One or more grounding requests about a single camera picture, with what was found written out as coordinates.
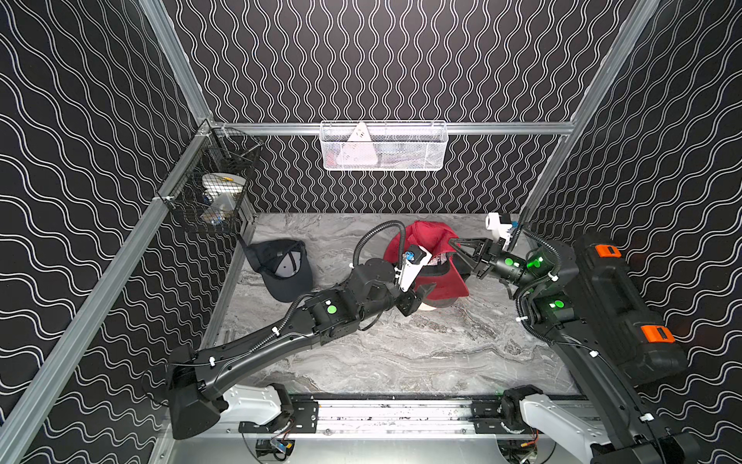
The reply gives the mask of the red baseball cap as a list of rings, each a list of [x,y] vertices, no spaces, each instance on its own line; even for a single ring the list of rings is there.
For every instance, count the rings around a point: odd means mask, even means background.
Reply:
[[[448,243],[455,238],[459,236],[444,222],[416,220],[406,227],[403,245],[404,251],[410,245],[417,245],[432,254],[428,265],[417,276],[414,288],[422,283],[436,282],[437,286],[427,300],[446,300],[445,307],[470,295],[466,281],[457,271],[457,254]]]

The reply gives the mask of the navy baseball cap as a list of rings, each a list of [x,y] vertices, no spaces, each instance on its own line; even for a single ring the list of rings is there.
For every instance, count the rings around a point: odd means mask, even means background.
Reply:
[[[293,303],[313,289],[313,272],[303,241],[278,239],[248,244],[239,239],[239,243],[250,268],[262,276],[276,301]]]

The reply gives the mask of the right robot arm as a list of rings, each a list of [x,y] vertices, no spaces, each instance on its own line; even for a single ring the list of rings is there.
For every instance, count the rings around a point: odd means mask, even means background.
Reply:
[[[687,360],[613,241],[595,233],[571,244],[538,238],[525,257],[502,240],[450,245],[479,278],[514,286],[520,324],[558,354],[597,414],[589,423],[536,388],[520,387],[502,398],[511,427],[542,432],[583,463],[698,460],[693,436],[669,426],[638,394],[640,386],[684,371]]]

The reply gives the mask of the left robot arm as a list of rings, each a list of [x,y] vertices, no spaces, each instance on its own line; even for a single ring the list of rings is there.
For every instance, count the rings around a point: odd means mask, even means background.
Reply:
[[[373,258],[361,263],[363,247],[378,233],[398,230],[397,259]],[[406,226],[383,222],[357,243],[349,276],[321,291],[299,295],[278,321],[233,342],[213,348],[175,349],[166,366],[165,401],[176,440],[195,437],[218,423],[228,410],[228,390],[243,378],[294,354],[373,328],[381,316],[398,309],[409,316],[432,291],[415,289],[419,272],[432,254],[406,243]]]

